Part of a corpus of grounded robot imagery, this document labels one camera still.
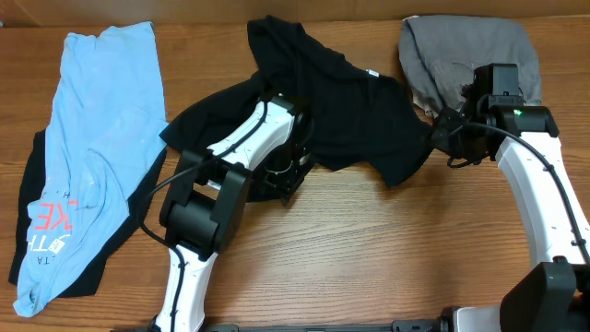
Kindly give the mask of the black t-shirt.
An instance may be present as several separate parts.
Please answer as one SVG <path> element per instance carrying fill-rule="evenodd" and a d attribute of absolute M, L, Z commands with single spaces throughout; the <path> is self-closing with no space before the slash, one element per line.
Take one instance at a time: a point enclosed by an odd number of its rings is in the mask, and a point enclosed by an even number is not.
<path fill-rule="evenodd" d="M 302 24 L 268 16 L 247 24 L 258 70 L 180 113 L 161 133 L 178 151 L 220 141 L 254 111 L 264 89 L 300 97 L 311 108 L 311 159 L 332 171 L 368 162 L 387 187 L 411 177 L 431 154 L 431 132 L 397 80 L 375 76 L 324 47 Z"/>

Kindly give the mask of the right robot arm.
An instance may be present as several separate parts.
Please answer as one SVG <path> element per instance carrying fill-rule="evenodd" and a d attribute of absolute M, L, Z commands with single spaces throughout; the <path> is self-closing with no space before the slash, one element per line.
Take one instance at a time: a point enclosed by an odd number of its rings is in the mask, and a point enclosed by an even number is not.
<path fill-rule="evenodd" d="M 586 331 L 589 224 L 561 154 L 550 110 L 528 106 L 515 64 L 477 68 L 460 111 L 436 119 L 431 143 L 450 168 L 498 164 L 525 228 L 531 269 L 501 302 L 442 313 L 443 331 Z"/>

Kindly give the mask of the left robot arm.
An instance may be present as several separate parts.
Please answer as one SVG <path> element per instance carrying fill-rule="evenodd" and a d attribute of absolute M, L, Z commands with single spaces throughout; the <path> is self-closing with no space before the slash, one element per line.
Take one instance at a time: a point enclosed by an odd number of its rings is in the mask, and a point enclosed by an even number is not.
<path fill-rule="evenodd" d="M 267 94 L 231 134 L 201 152 L 182 152 L 159 222 L 160 243 L 170 255 L 162 309 L 150 331 L 198 331 L 205 322 L 205 297 L 218 254 L 240 227 L 250 196 L 288 204 L 311 170 L 306 145 L 314 131 L 309 103 Z"/>

